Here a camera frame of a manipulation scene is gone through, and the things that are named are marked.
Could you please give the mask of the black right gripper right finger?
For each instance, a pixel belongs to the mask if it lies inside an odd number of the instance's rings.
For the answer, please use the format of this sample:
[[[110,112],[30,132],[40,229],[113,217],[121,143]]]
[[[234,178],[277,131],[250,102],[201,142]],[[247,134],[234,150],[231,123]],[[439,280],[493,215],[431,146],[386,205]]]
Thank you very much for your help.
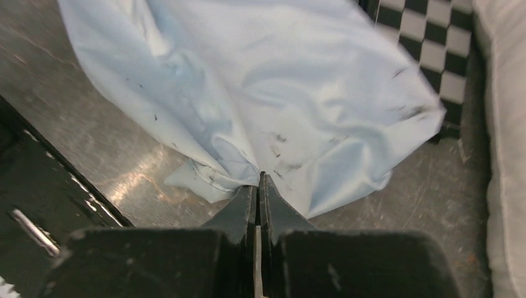
[[[273,247],[288,230],[316,230],[279,193],[272,177],[262,172],[259,182],[259,214],[262,243]]]

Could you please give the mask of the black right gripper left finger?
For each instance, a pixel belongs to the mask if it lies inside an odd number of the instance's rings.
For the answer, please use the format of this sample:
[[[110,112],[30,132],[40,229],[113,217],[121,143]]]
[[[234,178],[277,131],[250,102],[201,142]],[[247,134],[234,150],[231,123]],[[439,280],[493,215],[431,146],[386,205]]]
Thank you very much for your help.
[[[200,227],[223,232],[234,245],[250,246],[254,242],[256,205],[257,188],[240,187],[229,203]]]

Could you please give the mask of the light blue pillowcase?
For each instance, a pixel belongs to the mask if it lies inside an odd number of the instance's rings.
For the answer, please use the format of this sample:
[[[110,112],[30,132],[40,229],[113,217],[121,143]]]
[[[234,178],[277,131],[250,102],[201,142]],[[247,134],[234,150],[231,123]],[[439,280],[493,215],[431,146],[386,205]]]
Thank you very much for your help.
[[[383,189],[445,110],[353,1],[60,1],[86,76],[209,202],[271,175],[312,218]]]

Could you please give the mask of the white pillow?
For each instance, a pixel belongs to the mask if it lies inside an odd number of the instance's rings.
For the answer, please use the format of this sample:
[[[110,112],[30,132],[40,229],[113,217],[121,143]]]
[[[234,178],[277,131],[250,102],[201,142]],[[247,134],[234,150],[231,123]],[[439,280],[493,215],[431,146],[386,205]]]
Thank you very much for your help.
[[[491,147],[487,255],[494,297],[525,297],[525,1],[473,1]]]

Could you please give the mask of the black white checkerboard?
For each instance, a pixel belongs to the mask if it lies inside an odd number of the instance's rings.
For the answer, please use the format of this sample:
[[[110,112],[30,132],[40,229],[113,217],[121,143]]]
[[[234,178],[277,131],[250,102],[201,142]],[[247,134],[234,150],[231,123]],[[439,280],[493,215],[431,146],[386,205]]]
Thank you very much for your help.
[[[400,44],[445,107],[441,138],[460,138],[467,81],[467,61],[473,35],[471,1],[358,1],[375,26]]]

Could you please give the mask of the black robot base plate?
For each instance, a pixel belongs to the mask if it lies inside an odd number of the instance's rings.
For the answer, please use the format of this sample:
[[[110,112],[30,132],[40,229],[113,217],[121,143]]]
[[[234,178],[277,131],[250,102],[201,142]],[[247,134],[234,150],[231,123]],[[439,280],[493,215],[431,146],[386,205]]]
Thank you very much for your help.
[[[1,296],[37,297],[69,235],[127,220],[1,100]]]

